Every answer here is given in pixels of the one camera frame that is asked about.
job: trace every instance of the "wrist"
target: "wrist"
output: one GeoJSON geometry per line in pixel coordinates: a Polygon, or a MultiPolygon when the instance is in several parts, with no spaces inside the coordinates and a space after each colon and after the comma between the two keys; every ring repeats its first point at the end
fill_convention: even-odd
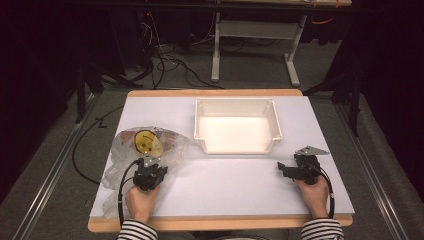
{"type": "Polygon", "coordinates": [[[312,218],[328,218],[328,213],[326,208],[311,208],[309,209],[311,212],[312,218]]]}
{"type": "Polygon", "coordinates": [[[140,213],[140,214],[134,214],[133,219],[147,224],[147,222],[149,221],[149,217],[150,216],[147,214],[140,213]]]}

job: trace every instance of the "white plastic tray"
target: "white plastic tray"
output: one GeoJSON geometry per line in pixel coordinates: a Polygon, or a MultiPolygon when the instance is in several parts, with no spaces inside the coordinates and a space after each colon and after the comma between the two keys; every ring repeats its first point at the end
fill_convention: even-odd
{"type": "Polygon", "coordinates": [[[282,139],[269,98],[199,98],[194,139],[206,154],[267,154],[282,139]]]}

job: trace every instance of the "person's left hand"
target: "person's left hand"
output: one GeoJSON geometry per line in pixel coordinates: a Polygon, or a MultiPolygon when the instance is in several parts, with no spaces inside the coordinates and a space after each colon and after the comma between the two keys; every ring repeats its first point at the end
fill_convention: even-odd
{"type": "Polygon", "coordinates": [[[150,215],[155,210],[156,198],[160,186],[154,190],[143,191],[137,186],[133,186],[126,194],[126,203],[131,217],[142,223],[149,221],[150,215]]]}

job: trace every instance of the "transparent plastic bag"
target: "transparent plastic bag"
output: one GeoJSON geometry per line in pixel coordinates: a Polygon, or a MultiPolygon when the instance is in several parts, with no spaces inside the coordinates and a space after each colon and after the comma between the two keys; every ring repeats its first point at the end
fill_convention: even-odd
{"type": "MultiPolygon", "coordinates": [[[[125,170],[135,160],[148,153],[153,157],[160,157],[159,167],[168,167],[161,190],[157,198],[156,206],[174,183],[181,162],[190,140],[174,131],[158,127],[138,127],[120,132],[112,142],[111,160],[112,166],[106,171],[102,179],[105,188],[114,190],[103,204],[103,217],[118,217],[118,192],[125,170]]],[[[134,176],[138,166],[135,164],[127,173],[126,179],[134,176]]],[[[129,180],[122,190],[124,218],[129,217],[129,211],[125,204],[125,193],[133,186],[129,180]]]]}

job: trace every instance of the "black and white striped shirt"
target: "black and white striped shirt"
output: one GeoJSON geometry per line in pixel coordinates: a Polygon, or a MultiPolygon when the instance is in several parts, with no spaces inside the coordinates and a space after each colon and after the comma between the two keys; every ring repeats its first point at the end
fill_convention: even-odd
{"type": "MultiPolygon", "coordinates": [[[[118,240],[157,240],[155,229],[135,220],[126,220],[119,232],[118,240]]],[[[343,240],[343,230],[335,219],[319,218],[305,222],[302,240],[343,240]]]]}

